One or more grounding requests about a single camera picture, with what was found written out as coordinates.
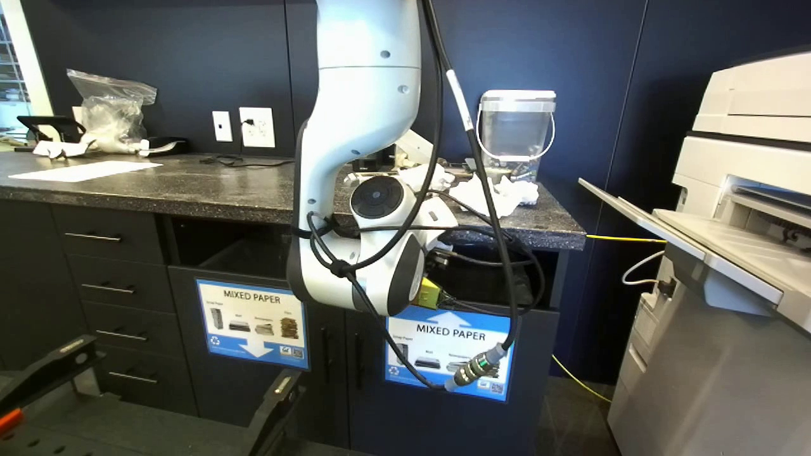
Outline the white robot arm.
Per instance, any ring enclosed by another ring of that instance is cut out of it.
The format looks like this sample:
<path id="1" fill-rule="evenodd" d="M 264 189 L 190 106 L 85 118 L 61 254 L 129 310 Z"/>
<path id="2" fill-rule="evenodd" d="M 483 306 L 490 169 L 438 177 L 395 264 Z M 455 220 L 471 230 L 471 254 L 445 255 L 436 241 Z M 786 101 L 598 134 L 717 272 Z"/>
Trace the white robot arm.
<path id="1" fill-rule="evenodd" d="M 394 317 L 423 277 L 421 237 L 405 227 L 417 194 L 398 177 L 367 177 L 350 199 L 361 236 L 327 220 L 340 169 L 394 146 L 418 113 L 418 0 L 318 0 L 318 72 L 300 130 L 289 286 L 308 305 Z"/>

